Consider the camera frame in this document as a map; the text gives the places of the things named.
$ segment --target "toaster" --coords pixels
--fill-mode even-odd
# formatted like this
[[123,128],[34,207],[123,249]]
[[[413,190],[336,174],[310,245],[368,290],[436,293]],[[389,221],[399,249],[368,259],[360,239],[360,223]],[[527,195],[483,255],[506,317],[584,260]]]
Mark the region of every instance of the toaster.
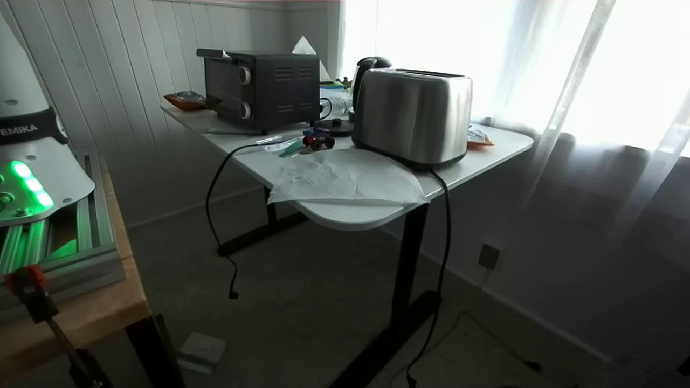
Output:
[[372,66],[358,72],[354,108],[354,145],[413,168],[445,166],[469,151],[473,80],[465,75]]

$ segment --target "wall outlet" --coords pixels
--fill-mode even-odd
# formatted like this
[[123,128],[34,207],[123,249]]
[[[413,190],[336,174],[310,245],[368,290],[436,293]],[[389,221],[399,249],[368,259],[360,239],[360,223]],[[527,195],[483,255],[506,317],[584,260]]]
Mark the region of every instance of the wall outlet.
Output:
[[494,272],[501,259],[501,249],[497,245],[483,243],[478,252],[478,264]]

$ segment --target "wall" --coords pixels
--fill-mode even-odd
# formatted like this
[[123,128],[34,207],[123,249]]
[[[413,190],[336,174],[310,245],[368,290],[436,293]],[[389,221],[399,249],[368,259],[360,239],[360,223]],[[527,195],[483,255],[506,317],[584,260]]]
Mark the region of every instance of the wall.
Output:
[[[336,15],[336,1],[310,1],[293,6],[288,24],[292,37],[306,35],[325,52],[330,69],[341,42]],[[678,366],[690,356],[690,162],[678,163],[633,227],[615,213],[648,163],[646,151],[583,149],[560,135],[524,207],[528,163],[524,155],[454,191],[450,272],[593,356],[638,351]],[[437,203],[426,230],[426,249],[437,260],[442,237]],[[502,249],[492,274],[477,262],[485,241]]]
[[[167,92],[202,92],[194,49],[288,49],[282,3],[0,0],[0,12],[20,31],[72,149],[106,158],[129,227],[198,207],[222,158],[160,109]],[[239,173],[226,177],[229,195],[250,187]]]

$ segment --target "sheer curtain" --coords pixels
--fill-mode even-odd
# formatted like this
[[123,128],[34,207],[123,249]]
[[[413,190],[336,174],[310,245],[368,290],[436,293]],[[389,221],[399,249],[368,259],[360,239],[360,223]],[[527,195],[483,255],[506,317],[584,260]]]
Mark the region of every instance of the sheer curtain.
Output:
[[341,69],[379,53],[470,75],[474,120],[539,134],[527,204],[560,134],[592,158],[611,145],[648,151],[616,213],[635,221],[690,155],[689,15],[689,0],[344,0]]

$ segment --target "gray floor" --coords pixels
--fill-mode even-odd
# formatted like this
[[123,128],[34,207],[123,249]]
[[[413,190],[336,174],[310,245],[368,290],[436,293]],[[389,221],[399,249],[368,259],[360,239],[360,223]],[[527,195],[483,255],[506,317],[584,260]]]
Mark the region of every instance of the gray floor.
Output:
[[[248,193],[213,207],[221,232],[264,221]],[[398,241],[381,232],[336,232],[302,223],[238,255],[239,300],[226,300],[232,264],[213,257],[202,210],[129,230],[151,305],[165,315],[175,347],[192,332],[226,341],[211,375],[184,369],[189,388],[321,388],[386,325]],[[419,288],[436,283],[422,260]],[[426,325],[372,385],[404,388],[401,369],[428,333]],[[527,369],[502,342],[541,372]],[[114,385],[150,385],[123,333],[91,347]],[[447,278],[441,324],[414,366],[421,388],[574,388],[593,359],[534,324],[488,300],[481,288]],[[72,385],[59,358],[17,376],[12,388]]]

